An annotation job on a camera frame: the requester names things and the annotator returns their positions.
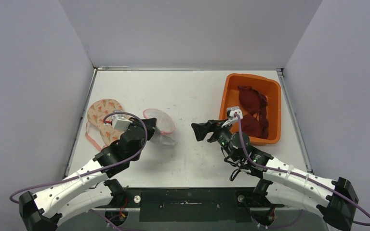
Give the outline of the white mesh pink-trimmed laundry bag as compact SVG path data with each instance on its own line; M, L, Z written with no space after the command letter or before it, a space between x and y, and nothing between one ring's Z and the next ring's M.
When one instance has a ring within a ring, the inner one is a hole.
M150 140L151 142L160 145L175 145L175 140L171 137L175 131L175 123L167 113L159 109L148 108L143 111L143 116L146 119L157 119L156 131Z

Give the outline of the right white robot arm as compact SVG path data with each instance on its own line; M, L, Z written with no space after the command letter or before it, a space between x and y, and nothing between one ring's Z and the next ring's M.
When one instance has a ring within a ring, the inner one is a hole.
M296 207L322 217L338 230L351 230L359 199L349 180L326 179L301 171L252 146L247 134L233 133L225 124L225 120L208 120L191 127L197 141L211 133L207 141L221 146L224 161L236 168L231 181L240 172L259 178L253 191L258 206Z

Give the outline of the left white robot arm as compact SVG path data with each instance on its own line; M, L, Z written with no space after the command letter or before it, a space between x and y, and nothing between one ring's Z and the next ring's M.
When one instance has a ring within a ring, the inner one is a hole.
M66 220L92 208L124 202L124 190L113 177L140 158L145 142L157 128L157 119L130 119L120 138L61 183L19 197L19 213L28 231L54 231Z

